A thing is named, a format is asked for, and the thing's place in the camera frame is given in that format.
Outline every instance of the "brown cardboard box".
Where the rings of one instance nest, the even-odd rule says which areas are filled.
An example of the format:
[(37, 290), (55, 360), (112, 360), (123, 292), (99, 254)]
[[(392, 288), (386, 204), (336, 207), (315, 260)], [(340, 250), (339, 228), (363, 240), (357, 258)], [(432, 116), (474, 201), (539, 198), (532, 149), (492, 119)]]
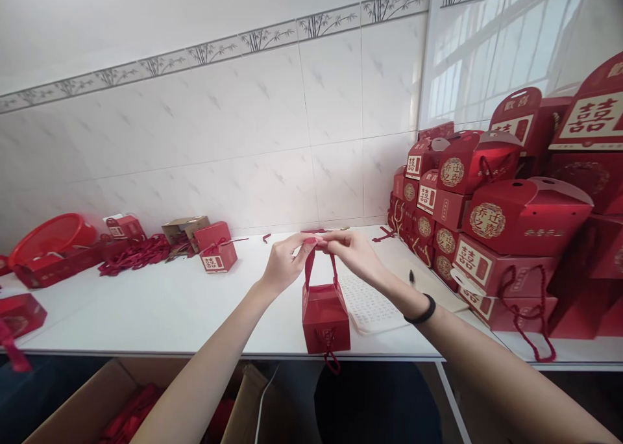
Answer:
[[(185, 358), (118, 358), (110, 360), (52, 413), (23, 444), (97, 443), (137, 386), (165, 388), (186, 365)], [(222, 444), (254, 443), (262, 391), (268, 381), (251, 364), (244, 370)], [(292, 408), (269, 386), (262, 404), (259, 442), (287, 442)]]
[(170, 245), (174, 245), (177, 242), (177, 238), (182, 232), (186, 233), (188, 240), (193, 246), (196, 253), (199, 252), (199, 246), (195, 240), (195, 232), (202, 228), (208, 227), (210, 220), (206, 216), (188, 217), (175, 219), (169, 223), (162, 225), (162, 232), (167, 237), (167, 241)]

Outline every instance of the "white cable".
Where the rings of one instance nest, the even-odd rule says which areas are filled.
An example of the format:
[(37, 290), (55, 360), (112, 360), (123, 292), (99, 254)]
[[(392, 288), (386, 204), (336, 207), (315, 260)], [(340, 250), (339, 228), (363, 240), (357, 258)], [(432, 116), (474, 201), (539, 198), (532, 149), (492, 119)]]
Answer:
[(268, 390), (268, 387), (273, 382), (273, 379), (275, 379), (275, 376), (277, 375), (277, 371), (279, 370), (280, 366), (281, 366), (281, 363), (279, 363), (277, 367), (275, 368), (273, 377), (271, 377), (270, 381), (268, 381), (268, 384), (266, 384), (266, 387), (264, 387), (264, 391), (262, 392), (262, 397), (260, 398), (260, 411), (258, 412), (258, 427), (255, 430), (255, 444), (258, 444), (258, 438), (260, 437), (260, 421), (262, 419), (262, 403), (264, 402), (264, 394), (266, 393), (266, 391)]

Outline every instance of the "hand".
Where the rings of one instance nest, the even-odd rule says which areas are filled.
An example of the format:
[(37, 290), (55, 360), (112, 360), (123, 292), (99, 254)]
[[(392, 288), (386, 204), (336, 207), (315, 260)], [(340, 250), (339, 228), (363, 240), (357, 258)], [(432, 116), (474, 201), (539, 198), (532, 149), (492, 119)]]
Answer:
[(383, 265), (364, 235), (357, 232), (334, 231), (323, 235), (318, 243), (335, 254), (357, 277), (383, 291), (391, 272)]
[(271, 249), (266, 270), (256, 285), (274, 298), (299, 277), (305, 267), (307, 256), (322, 238), (314, 234), (295, 233), (283, 241), (278, 241)]

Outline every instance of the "red fabric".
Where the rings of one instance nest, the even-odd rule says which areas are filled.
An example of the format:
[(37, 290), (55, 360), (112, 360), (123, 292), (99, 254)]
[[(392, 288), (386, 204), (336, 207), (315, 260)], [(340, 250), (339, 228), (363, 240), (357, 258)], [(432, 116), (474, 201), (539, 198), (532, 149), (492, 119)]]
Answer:
[(129, 443), (163, 392), (153, 384), (134, 391), (100, 436), (99, 444)]

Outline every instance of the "decorative tile border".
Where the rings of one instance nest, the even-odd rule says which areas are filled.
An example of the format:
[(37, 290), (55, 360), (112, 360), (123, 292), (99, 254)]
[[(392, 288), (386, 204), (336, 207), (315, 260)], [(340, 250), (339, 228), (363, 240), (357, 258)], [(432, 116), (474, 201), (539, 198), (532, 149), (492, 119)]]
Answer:
[(428, 11), (428, 0), (367, 0), (0, 97), (0, 114), (199, 68)]

